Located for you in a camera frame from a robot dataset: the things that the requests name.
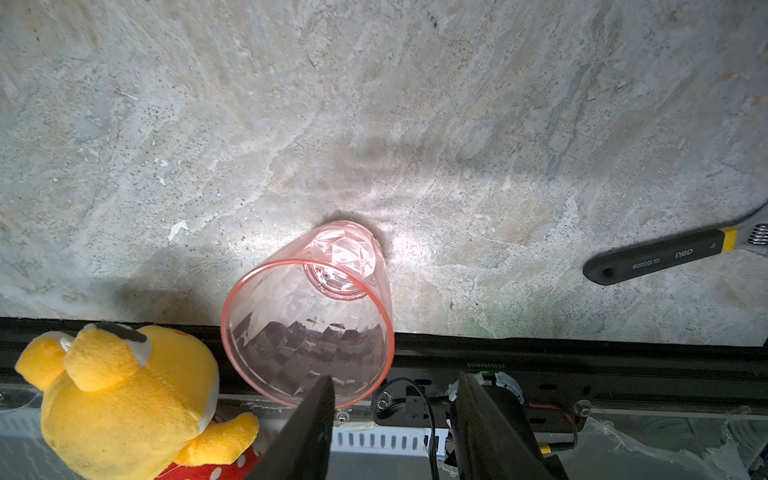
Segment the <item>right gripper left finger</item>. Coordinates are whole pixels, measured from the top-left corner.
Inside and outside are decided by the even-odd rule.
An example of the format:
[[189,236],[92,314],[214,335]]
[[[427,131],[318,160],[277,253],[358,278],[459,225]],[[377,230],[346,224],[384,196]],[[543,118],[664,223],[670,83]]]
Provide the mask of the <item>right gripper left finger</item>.
[[334,413],[331,377],[321,376],[246,479],[325,479]]

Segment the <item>pink plastic cup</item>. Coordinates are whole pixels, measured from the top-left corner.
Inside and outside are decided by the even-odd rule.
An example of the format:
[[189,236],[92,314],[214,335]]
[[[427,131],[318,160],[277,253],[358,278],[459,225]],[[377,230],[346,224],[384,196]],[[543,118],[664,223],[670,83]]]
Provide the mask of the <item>pink plastic cup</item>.
[[380,243],[347,220],[307,232],[235,284],[220,330],[235,370],[277,403],[298,406],[324,376],[336,407],[367,398],[385,381],[395,350]]

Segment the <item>yellow plush bear red dress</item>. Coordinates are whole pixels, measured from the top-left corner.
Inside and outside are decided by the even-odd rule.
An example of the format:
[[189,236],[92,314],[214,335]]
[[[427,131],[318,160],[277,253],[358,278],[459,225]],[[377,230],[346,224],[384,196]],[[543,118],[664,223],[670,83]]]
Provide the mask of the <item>yellow plush bear red dress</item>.
[[41,433],[85,479],[241,479],[259,421],[217,420],[219,367],[196,337],[92,323],[44,333],[15,370],[43,394]]

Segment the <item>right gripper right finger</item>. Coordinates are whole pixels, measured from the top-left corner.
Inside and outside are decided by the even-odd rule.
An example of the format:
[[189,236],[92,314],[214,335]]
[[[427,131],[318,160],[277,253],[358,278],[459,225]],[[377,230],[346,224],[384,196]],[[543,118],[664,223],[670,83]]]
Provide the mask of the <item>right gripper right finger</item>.
[[553,479],[512,383],[464,373],[450,426],[462,479]]

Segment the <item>black adjustable wrench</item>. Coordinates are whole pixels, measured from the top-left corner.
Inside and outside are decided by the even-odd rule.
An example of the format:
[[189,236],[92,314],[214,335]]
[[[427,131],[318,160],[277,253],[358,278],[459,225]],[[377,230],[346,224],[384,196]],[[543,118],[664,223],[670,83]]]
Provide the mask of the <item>black adjustable wrench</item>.
[[582,269],[590,281],[614,285],[704,258],[744,250],[767,255],[767,207],[731,226],[679,234],[599,254]]

